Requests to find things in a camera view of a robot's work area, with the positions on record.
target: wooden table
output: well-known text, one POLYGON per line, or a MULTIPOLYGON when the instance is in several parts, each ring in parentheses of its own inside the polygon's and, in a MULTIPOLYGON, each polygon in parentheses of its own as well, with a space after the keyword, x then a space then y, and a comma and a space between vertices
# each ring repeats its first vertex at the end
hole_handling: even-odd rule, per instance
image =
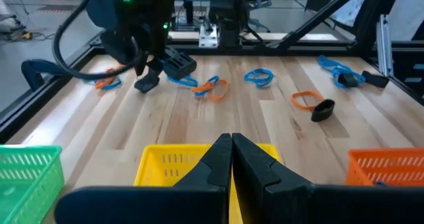
MULTIPOLYGON (((133 88, 134 72, 123 74, 123 85, 112 91, 72 79, 8 143, 60 145, 65 192, 90 185, 130 186, 146 145, 212 143, 221 133, 276 145, 288 168, 318 184, 343 184, 352 148, 424 145, 424 109, 392 83, 385 90, 368 84, 339 89, 312 57, 193 58, 199 82, 214 75, 229 81, 224 101, 197 100, 165 74, 147 94, 133 88), (243 80, 259 67, 275 75, 269 88, 243 80), (292 93, 307 89, 336 101, 332 117, 313 123, 310 112, 295 108, 292 93)), ((332 59, 357 72, 376 73, 360 58, 332 59)), ((102 55, 83 70, 116 65, 102 55)))

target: metal frame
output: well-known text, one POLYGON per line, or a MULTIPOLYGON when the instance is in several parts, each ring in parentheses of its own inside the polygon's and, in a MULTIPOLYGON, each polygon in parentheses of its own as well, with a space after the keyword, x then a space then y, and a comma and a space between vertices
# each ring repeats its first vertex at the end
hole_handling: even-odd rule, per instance
MULTIPOLYGON (((369 12, 362 18, 358 18, 360 21, 358 22, 356 41, 300 40, 348 1, 350 0, 333 0, 296 31, 289 33, 281 40, 266 41, 268 42, 267 46, 259 46, 258 41, 245 41, 242 48, 200 48, 197 39, 173 39, 169 46, 188 55, 202 56, 358 56, 378 69, 377 22, 380 15, 385 15, 390 11, 395 0, 374 0, 378 1, 377 5, 369 2, 371 0, 367 0, 368 2, 363 4, 367 7, 365 9, 369 9, 369 12)), ((98 36, 99 34, 81 47, 67 60, 67 63, 74 69, 80 70, 94 56, 104 54, 105 50, 100 45, 98 36)), ((394 60, 418 59, 424 54, 424 41, 392 42, 392 54, 394 60)), ((392 82, 424 105, 424 100, 420 95, 394 76, 388 75, 392 82)), ((7 114, 0 121, 0 142, 5 143, 9 140, 70 80, 69 76, 52 77, 7 114)))

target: black clip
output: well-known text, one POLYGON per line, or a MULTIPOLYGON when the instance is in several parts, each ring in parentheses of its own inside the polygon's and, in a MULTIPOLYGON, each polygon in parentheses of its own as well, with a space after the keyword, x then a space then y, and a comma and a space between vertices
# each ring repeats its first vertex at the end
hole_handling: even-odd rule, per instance
POLYGON ((147 93, 147 91, 150 91, 159 84, 160 72, 156 72, 152 68, 149 68, 147 75, 135 82, 134 88, 142 93, 147 93))
POLYGON ((166 75, 174 80, 180 80, 196 70, 197 62, 182 52, 166 47, 167 58, 163 61, 166 75))
POLYGON ((379 88, 386 88, 387 84, 389 83, 389 78, 380 75, 374 75, 367 71, 363 71, 362 76, 365 78, 366 83, 379 88))
POLYGON ((323 102, 318 104, 312 111, 311 120, 313 122, 324 121, 333 114, 334 106, 336 103, 331 99, 325 99, 323 102))
POLYGON ((341 73, 339 75, 339 77, 337 78, 337 81, 339 83, 343 84, 345 87, 357 87, 358 86, 358 80, 352 74, 341 73))

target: orange rubber band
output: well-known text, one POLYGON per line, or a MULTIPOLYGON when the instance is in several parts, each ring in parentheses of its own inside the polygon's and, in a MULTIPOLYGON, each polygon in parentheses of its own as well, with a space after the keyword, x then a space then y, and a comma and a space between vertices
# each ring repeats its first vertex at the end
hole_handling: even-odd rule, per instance
POLYGON ((224 79, 220 79, 217 81, 217 85, 224 85, 225 90, 222 95, 213 95, 212 90, 215 88, 215 85, 212 82, 207 82, 199 87, 193 87, 191 89, 192 92, 202 92, 202 91, 209 91, 207 93, 207 97, 215 102, 220 102, 224 99, 224 97, 227 95, 228 92, 228 81, 224 79))
POLYGON ((299 104, 296 100, 296 97, 300 97, 300 96, 304 96, 304 95, 310 95, 310 96, 316 97, 320 102, 324 100, 324 97, 320 93, 317 93, 315 91, 301 91, 301 92, 294 93, 293 95, 291 95, 291 102, 297 108, 302 109, 302 110, 312 111, 316 107, 316 105, 299 104))
MULTIPOLYGON (((106 72, 113 72, 113 71, 115 71, 115 69, 114 69, 114 68, 109 68, 108 70, 106 70, 106 72)), ((94 87, 95 87, 96 89, 101 89, 101 88, 103 88, 103 87, 104 87, 104 86, 106 86, 106 85, 110 85, 113 81, 115 81, 115 77, 113 77, 113 78, 100 79, 100 80, 98 80, 98 81, 94 84, 94 87)))

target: blue rubber band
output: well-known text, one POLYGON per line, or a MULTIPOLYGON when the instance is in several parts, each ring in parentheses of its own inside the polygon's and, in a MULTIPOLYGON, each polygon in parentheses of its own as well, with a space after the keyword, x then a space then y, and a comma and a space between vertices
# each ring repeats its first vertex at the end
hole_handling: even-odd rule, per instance
POLYGON ((104 91, 109 91, 109 90, 115 89, 116 87, 119 87, 120 85, 122 85, 122 81, 121 81, 121 79, 116 77, 115 81, 113 83, 111 83, 109 85, 105 85, 101 89, 104 90, 104 91))
POLYGON ((199 86, 199 83, 197 82, 197 80, 192 78, 190 75, 184 77, 181 80, 175 80, 175 79, 168 77, 168 81, 174 82, 174 83, 179 84, 179 85, 184 85, 184 86, 187 86, 187 87, 198 87, 199 86))
MULTIPOLYGON (((209 80, 207 80, 208 82, 212 82, 213 83, 213 85, 216 85, 217 84, 217 82, 219 81, 219 76, 213 76, 212 78, 210 78, 209 80)), ((208 93, 208 92, 210 92, 210 89, 209 90, 207 90, 207 91, 200 91, 200 92, 195 92, 194 93, 194 96, 195 97, 200 97, 200 96, 203 96, 203 95, 206 95, 206 93, 208 93)))
POLYGON ((274 74, 271 72, 271 70, 264 69, 264 68, 255 69, 253 71, 248 72, 246 75, 244 75, 244 81, 254 82, 257 88, 263 88, 268 86, 271 83, 273 78, 274 78, 274 74), (268 77, 259 78, 260 74, 268 75, 268 77))
MULTIPOLYGON (((170 82, 174 82, 174 83, 176 83, 178 85, 184 85, 186 87, 199 87, 199 82, 196 79, 192 78, 190 75, 186 76, 185 78, 183 78, 181 80, 175 80, 175 79, 172 79, 172 78, 168 77, 168 80, 170 82)), ((213 76, 212 78, 210 78, 207 81, 208 82, 212 82, 213 85, 216 85, 217 82, 219 81, 219 76, 213 76)), ((195 97, 200 97, 200 96, 205 95, 208 92, 210 92, 210 90, 195 92, 194 93, 194 96, 195 97)))
POLYGON ((356 80, 358 80, 359 84, 363 84, 365 82, 364 76, 352 71, 351 68, 349 68, 346 65, 343 65, 339 62, 330 60, 326 58, 325 56, 318 57, 318 64, 322 67, 322 69, 328 71, 333 76, 333 81, 337 87, 340 88, 346 88, 345 85, 338 82, 339 75, 341 74, 349 74, 353 75, 356 80))

